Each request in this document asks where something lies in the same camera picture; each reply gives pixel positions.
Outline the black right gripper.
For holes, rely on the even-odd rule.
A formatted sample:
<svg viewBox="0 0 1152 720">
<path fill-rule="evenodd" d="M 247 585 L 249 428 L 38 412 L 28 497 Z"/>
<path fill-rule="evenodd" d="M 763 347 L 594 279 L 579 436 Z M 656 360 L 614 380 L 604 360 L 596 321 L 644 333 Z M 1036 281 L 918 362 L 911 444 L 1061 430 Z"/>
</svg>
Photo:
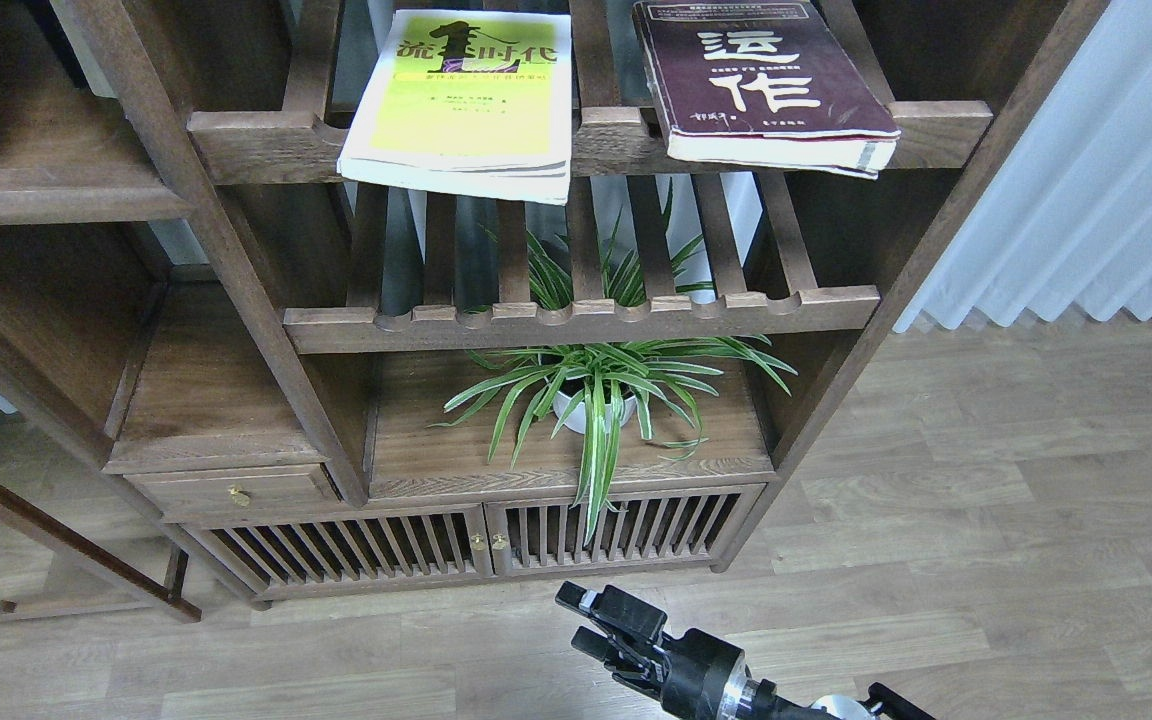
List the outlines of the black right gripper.
<svg viewBox="0 0 1152 720">
<path fill-rule="evenodd" d="M 613 585 L 600 592 L 563 582 L 556 602 L 582 617 L 598 617 L 605 634 L 579 626 L 571 646 L 602 664 L 617 683 L 681 719 L 738 717 L 749 670 L 735 644 L 696 628 L 672 638 L 664 632 L 664 611 Z"/>
</svg>

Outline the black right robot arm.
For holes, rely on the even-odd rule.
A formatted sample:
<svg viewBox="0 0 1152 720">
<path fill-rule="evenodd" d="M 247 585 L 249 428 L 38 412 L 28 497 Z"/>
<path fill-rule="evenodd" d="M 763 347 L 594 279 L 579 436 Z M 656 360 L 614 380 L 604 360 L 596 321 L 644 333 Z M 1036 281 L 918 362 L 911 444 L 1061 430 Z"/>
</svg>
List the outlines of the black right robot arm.
<svg viewBox="0 0 1152 720">
<path fill-rule="evenodd" d="M 929 712 L 881 683 L 865 700 L 827 694 L 806 706 L 776 696 L 776 684 L 753 679 L 735 644 L 696 628 L 680 638 L 664 632 L 666 612 L 607 585 L 602 592 L 564 582 L 556 602 L 599 626 L 581 626 L 573 647 L 602 662 L 617 683 L 658 702 L 681 719 L 929 719 Z"/>
</svg>

